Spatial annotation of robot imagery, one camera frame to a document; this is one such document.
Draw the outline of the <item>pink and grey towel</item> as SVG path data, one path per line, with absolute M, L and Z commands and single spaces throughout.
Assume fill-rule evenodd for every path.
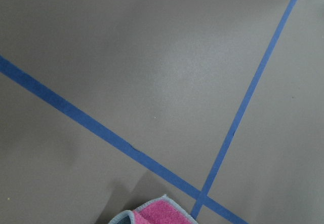
M 150 200 L 134 210 L 116 215 L 109 224 L 197 224 L 178 203 L 167 195 Z

